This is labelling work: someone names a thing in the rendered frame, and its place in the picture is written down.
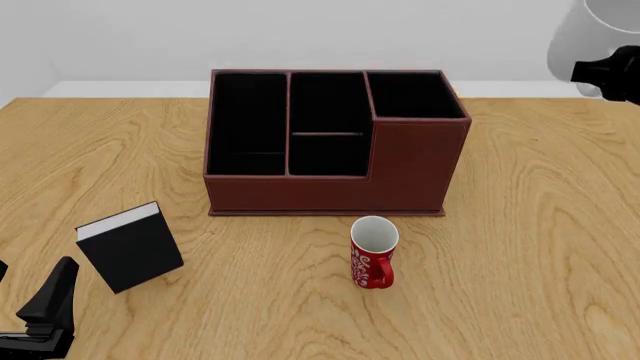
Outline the red patterned mug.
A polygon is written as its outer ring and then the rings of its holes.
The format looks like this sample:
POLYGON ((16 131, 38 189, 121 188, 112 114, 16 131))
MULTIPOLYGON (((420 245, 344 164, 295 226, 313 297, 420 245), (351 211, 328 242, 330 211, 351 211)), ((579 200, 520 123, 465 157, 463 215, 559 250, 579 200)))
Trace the red patterned mug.
POLYGON ((399 241, 395 225, 380 216, 357 219, 350 230, 351 277, 365 289, 386 289, 394 283, 391 260, 399 241))

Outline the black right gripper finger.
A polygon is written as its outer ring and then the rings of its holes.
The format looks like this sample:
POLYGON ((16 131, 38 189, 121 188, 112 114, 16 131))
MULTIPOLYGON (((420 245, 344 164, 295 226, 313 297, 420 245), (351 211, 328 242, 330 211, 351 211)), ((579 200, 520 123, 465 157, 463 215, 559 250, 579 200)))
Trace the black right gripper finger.
POLYGON ((570 81, 590 85, 611 85, 614 83, 615 61, 606 58, 590 62, 575 62, 570 81))

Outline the black book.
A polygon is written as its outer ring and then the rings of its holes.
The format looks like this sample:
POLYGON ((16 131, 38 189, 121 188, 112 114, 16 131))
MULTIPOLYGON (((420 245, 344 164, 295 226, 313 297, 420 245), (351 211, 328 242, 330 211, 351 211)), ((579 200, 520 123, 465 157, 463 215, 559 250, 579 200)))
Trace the black book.
POLYGON ((184 266, 157 202, 76 228, 76 244, 113 293, 184 266))

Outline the white mug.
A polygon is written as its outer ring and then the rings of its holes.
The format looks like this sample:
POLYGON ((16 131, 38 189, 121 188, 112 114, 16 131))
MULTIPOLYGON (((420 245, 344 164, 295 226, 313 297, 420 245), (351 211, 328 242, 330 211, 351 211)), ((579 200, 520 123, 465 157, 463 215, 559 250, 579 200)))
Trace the white mug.
MULTIPOLYGON (((573 83, 575 62, 606 59, 627 45, 640 46, 640 0, 574 0, 550 42, 547 65, 558 80, 573 83)), ((604 85, 574 84, 582 95, 603 98, 604 85)))

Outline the red-brown desk caddy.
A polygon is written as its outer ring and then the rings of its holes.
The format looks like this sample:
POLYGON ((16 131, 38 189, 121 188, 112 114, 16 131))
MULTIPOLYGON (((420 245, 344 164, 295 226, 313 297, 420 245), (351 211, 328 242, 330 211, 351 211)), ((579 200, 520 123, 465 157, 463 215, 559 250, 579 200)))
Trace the red-brown desk caddy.
POLYGON ((441 71, 216 69, 210 80, 211 215, 442 215, 471 117, 441 71))

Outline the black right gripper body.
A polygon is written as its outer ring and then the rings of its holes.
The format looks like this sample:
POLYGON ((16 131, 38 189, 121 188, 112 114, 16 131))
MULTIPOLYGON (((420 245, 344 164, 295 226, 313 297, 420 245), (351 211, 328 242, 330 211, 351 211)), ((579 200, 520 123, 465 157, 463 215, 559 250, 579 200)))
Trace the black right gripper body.
POLYGON ((640 104, 640 46, 619 47, 605 62, 608 75, 602 97, 607 101, 640 104))

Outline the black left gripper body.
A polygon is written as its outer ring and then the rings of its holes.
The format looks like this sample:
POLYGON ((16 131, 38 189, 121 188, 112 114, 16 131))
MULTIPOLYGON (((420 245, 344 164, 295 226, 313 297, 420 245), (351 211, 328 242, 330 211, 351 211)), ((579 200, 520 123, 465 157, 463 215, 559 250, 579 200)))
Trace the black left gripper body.
POLYGON ((74 332, 75 326, 0 332, 0 359, 65 359, 74 332))

